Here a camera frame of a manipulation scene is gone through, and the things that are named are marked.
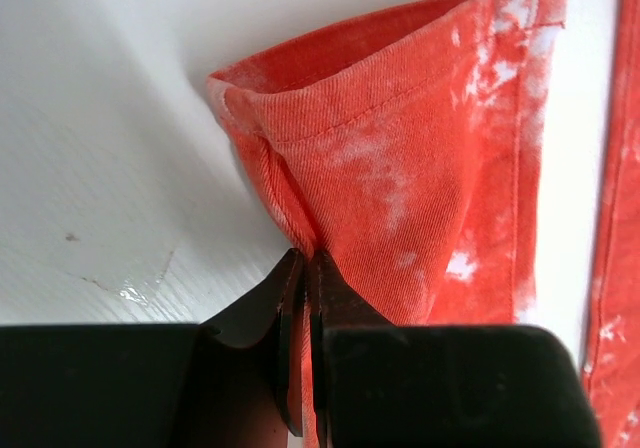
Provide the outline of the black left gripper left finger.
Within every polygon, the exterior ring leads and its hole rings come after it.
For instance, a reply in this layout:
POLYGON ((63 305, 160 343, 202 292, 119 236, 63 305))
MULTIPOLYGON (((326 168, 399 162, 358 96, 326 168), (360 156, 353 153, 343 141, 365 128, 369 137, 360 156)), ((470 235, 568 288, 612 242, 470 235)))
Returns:
POLYGON ((202 323, 5 326, 5 447, 284 447, 302 433, 303 255, 202 323))

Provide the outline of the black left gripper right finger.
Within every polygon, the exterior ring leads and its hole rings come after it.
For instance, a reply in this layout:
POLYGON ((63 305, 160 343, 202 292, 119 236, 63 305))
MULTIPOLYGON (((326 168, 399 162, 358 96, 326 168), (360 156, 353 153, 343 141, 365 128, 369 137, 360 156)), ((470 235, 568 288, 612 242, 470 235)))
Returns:
POLYGON ((308 266, 313 408, 322 447, 598 447, 564 345, 530 325, 398 326, 308 266))

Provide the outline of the red white tie-dye trousers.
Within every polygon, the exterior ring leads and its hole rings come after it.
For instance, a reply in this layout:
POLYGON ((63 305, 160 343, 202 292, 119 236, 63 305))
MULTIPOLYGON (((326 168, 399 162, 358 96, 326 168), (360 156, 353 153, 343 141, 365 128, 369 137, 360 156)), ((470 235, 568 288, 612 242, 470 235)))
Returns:
MULTIPOLYGON (((424 0, 208 78, 304 258, 302 436, 316 436, 308 266, 323 251, 398 326, 530 325, 550 61, 566 0, 424 0)), ((639 0, 621 0, 584 366, 598 447, 639 443, 639 0)))

